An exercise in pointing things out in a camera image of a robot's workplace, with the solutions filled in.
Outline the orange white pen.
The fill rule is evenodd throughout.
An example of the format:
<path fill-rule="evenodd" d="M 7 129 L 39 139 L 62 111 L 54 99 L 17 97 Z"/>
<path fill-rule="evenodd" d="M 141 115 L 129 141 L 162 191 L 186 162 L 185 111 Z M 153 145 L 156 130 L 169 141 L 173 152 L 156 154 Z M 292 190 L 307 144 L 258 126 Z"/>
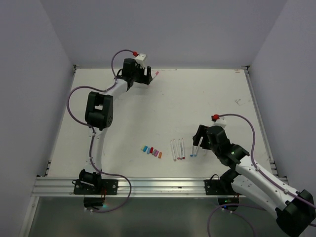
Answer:
<path fill-rule="evenodd" d="M 177 160 L 177 156 L 176 156 L 176 151 L 175 151 L 175 146 L 174 146 L 173 140 L 170 141 L 170 145 L 171 145 L 173 161 L 176 161 Z"/>

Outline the blue capped white pen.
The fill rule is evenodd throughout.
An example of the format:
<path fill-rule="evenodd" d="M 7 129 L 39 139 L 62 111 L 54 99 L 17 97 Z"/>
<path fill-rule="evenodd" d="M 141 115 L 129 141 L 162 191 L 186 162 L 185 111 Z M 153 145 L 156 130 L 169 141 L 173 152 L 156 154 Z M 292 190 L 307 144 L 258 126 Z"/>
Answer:
<path fill-rule="evenodd" d="M 198 155 L 199 145 L 196 146 L 193 156 L 196 157 Z"/>

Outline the red capped white pen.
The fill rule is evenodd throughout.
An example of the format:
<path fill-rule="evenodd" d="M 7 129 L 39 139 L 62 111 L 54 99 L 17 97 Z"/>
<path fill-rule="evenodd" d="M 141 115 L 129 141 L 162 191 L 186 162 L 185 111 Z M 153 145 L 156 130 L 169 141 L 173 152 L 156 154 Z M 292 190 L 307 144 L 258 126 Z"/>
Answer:
<path fill-rule="evenodd" d="M 185 159 L 185 150 L 184 150 L 184 141 L 183 141 L 183 139 L 180 139 L 179 143 L 180 143 L 180 154 L 181 154 L 181 158 L 180 159 Z"/>

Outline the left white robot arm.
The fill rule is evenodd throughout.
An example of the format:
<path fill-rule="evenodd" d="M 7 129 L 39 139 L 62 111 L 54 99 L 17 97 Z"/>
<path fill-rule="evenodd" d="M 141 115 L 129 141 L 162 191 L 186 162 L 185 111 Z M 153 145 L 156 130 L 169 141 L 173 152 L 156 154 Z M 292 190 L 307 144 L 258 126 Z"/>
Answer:
<path fill-rule="evenodd" d="M 123 62 L 121 74 L 115 77 L 114 85 L 104 92 L 91 92 L 88 95 L 85 121 L 92 129 L 88 159 L 79 174 L 80 182 L 92 194 L 102 190 L 102 150 L 105 135 L 114 119 L 114 101 L 127 92 L 133 84 L 149 85 L 153 80 L 151 67 L 145 66 L 146 54 L 139 54 L 135 58 L 127 58 Z"/>

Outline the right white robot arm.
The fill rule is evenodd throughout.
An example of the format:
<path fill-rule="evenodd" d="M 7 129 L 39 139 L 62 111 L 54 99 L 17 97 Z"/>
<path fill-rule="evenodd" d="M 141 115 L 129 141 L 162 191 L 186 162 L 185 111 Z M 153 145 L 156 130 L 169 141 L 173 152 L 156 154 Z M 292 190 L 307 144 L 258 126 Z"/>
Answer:
<path fill-rule="evenodd" d="M 230 142 L 221 126 L 200 125 L 193 145 L 211 150 L 229 168 L 219 179 L 204 181 L 207 195 L 246 196 L 269 212 L 290 237 L 298 237 L 316 218 L 314 199 L 307 190 L 290 187 L 252 161 L 247 150 Z"/>

